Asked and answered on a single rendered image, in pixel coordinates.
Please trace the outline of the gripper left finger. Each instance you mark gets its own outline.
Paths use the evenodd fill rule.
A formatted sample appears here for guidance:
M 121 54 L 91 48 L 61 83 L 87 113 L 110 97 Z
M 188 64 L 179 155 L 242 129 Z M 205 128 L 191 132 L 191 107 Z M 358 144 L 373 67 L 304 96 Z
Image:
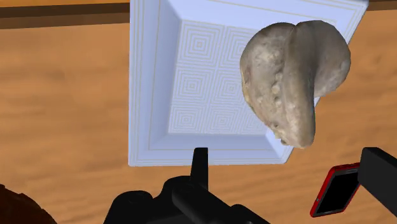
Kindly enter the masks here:
M 157 197 L 119 194 L 103 224 L 268 224 L 241 204 L 229 206 L 208 189 L 208 149 L 195 148 L 189 176 L 168 179 Z

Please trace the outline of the white square patterned plate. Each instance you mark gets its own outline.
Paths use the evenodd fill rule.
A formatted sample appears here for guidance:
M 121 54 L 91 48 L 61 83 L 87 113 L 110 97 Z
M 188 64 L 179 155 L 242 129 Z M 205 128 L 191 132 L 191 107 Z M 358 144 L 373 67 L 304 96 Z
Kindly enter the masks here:
M 283 164 L 244 101 L 240 55 L 260 29 L 322 20 L 350 40 L 369 0 L 130 0 L 129 165 Z

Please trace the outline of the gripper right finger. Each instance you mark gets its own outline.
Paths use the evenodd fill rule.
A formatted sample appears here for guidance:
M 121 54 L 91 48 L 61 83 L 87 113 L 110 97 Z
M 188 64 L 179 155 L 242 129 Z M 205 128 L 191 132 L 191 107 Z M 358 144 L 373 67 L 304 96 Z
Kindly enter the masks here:
M 397 217 L 397 158 L 378 147 L 363 148 L 358 181 Z

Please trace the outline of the dark brown rounded object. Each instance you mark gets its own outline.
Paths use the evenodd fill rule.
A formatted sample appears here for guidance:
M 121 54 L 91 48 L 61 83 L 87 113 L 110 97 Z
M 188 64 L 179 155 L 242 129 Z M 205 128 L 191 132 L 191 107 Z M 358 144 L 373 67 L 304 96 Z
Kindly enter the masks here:
M 45 209 L 23 193 L 0 184 L 0 224 L 57 224 Z

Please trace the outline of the grey-brown lumpy stone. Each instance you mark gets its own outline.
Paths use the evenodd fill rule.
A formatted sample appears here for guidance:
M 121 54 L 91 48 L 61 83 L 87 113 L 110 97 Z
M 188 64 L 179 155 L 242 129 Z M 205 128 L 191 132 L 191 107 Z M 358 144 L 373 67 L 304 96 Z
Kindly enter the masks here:
M 336 90 L 350 66 L 351 52 L 334 25 L 279 22 L 258 31 L 243 50 L 242 93 L 282 144 L 306 148 L 316 133 L 314 99 Z

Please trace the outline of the red-cased black phone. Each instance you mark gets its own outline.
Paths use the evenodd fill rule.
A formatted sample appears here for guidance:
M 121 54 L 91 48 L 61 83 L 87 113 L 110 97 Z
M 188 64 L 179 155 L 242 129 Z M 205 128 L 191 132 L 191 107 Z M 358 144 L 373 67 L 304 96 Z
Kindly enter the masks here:
M 359 162 L 333 166 L 313 203 L 310 216 L 320 217 L 345 211 L 357 192 Z

